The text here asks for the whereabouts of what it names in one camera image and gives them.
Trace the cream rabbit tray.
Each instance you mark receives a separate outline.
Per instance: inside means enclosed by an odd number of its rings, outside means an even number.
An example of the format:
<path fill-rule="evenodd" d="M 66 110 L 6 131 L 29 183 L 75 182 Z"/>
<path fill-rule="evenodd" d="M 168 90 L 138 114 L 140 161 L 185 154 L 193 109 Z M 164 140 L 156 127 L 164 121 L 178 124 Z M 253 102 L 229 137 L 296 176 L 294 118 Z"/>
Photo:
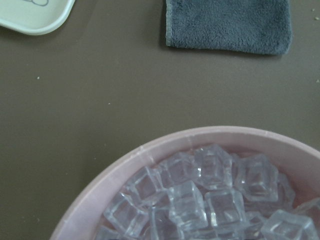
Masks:
<path fill-rule="evenodd" d="M 51 33 L 68 18 L 75 0 L 1 0 L 0 26 L 31 36 Z"/>

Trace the grey folded cloth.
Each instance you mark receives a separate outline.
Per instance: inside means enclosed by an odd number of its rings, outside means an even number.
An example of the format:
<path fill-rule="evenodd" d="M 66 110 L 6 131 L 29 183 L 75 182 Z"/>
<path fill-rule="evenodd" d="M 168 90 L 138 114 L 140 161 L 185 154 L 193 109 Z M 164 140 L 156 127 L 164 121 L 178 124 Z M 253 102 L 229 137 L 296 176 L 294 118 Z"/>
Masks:
<path fill-rule="evenodd" d="M 292 42 L 288 0 L 167 0 L 168 47 L 286 54 Z"/>

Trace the pink bowl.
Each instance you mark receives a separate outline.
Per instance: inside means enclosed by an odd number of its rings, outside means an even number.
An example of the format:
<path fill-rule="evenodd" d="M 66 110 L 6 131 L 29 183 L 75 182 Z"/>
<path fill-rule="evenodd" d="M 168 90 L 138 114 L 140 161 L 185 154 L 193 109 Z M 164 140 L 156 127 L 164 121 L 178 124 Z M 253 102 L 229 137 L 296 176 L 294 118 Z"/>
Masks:
<path fill-rule="evenodd" d="M 101 215 L 122 185 L 143 166 L 152 166 L 179 151 L 216 143 L 249 156 L 264 153 L 296 191 L 296 204 L 320 195 L 320 152 L 290 137 L 241 126 L 207 126 L 175 132 L 132 150 L 101 172 L 75 199 L 54 232 L 53 240 L 91 240 Z"/>

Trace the clear ice cubes pile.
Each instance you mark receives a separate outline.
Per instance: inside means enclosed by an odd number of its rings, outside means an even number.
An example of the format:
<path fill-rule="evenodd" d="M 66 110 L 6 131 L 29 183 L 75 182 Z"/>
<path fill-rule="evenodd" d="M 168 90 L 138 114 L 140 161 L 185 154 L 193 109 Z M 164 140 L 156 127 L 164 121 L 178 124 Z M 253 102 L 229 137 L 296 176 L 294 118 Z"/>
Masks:
<path fill-rule="evenodd" d="M 286 174 L 264 154 L 217 144 L 140 168 L 103 212 L 97 240 L 317 240 L 320 200 L 294 207 Z"/>

